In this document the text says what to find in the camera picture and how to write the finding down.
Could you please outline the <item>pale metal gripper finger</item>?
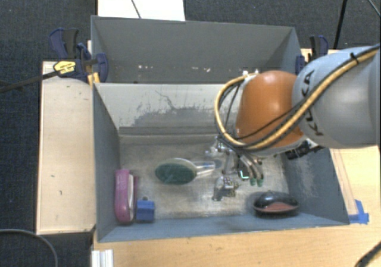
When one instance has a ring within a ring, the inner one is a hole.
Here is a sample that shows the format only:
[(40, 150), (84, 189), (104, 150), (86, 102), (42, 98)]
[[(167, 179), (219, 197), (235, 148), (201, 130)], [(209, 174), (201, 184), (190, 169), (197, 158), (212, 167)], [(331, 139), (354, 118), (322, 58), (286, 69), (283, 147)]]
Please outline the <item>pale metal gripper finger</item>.
[(226, 150), (227, 147), (223, 142), (214, 140), (214, 142), (204, 152), (204, 155), (209, 159), (222, 159), (226, 157)]
[(213, 201), (221, 201), (224, 197), (235, 197), (239, 183), (228, 176), (221, 176), (216, 179), (213, 190)]

